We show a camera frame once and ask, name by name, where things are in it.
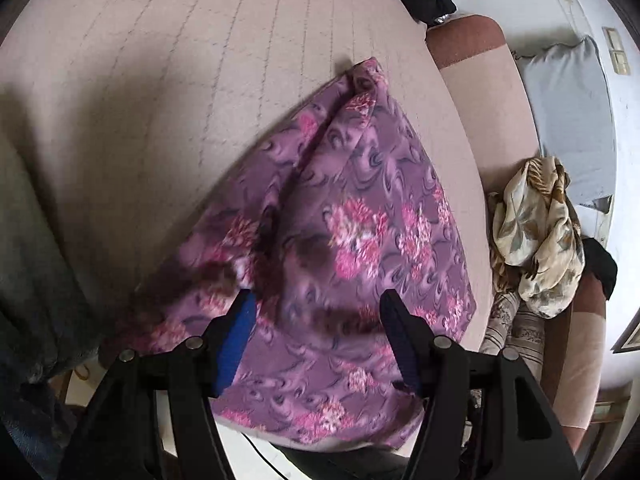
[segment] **black cable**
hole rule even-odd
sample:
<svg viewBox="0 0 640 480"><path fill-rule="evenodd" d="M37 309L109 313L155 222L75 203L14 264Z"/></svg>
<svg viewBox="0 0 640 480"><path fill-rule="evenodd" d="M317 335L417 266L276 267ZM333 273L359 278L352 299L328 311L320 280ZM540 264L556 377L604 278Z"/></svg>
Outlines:
<svg viewBox="0 0 640 480"><path fill-rule="evenodd" d="M273 470L274 470L274 471L275 471L275 472L280 476L280 478L283 478L284 480L289 480L289 479L288 479L286 476L284 476L280 471L278 471L278 470L273 466L273 464L272 464L271 462L269 462L269 461L264 457L264 455L260 452L260 450L259 450L257 447L255 447L255 444L252 442L252 440L251 440L248 436L246 436L244 433L242 434L242 436L244 436L244 437L245 437L245 439L247 440L247 442L248 442L249 444L251 444L251 447L253 447L253 448L254 448L255 452L260 456L260 458L261 458L261 459L263 459L263 460L266 462L266 464L267 464L271 469L273 469Z"/></svg>

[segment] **picture frame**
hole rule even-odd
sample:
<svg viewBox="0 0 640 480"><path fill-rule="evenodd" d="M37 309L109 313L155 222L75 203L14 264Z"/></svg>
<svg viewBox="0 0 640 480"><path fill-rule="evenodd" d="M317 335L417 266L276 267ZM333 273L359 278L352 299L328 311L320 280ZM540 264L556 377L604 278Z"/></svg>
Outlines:
<svg viewBox="0 0 640 480"><path fill-rule="evenodd" d="M620 338L613 345L613 353L633 352L640 350L640 310L626 327Z"/></svg>

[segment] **purple floral fabric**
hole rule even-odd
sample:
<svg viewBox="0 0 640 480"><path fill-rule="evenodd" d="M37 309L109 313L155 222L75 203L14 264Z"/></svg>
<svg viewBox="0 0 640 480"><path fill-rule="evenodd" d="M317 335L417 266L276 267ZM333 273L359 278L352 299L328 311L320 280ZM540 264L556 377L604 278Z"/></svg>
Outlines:
<svg viewBox="0 0 640 480"><path fill-rule="evenodd" d="M112 349L174 348L256 292L256 327L213 412L299 444L399 447L422 418L378 317L395 288L460 341L476 304L460 237L376 59L314 95L220 185L137 293Z"/></svg>

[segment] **beige patterned scarf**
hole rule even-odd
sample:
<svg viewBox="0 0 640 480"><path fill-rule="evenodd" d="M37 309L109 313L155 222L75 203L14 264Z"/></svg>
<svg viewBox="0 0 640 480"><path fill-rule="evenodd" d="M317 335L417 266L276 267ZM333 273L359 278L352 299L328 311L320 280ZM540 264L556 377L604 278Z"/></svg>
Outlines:
<svg viewBox="0 0 640 480"><path fill-rule="evenodd" d="M580 222L566 196L569 176L554 156L531 158L494 210L492 269L496 292L517 290L530 310L551 318L574 298L584 251Z"/></svg>

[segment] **gray cushion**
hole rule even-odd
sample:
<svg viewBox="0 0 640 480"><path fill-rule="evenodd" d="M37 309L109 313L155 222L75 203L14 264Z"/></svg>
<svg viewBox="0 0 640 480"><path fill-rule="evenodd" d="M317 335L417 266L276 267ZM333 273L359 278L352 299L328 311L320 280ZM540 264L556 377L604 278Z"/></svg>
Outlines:
<svg viewBox="0 0 640 480"><path fill-rule="evenodd" d="M612 195L616 143L607 82L593 38L587 36L575 46L557 44L516 64L540 152L558 157L571 177L569 199L590 204Z"/></svg>

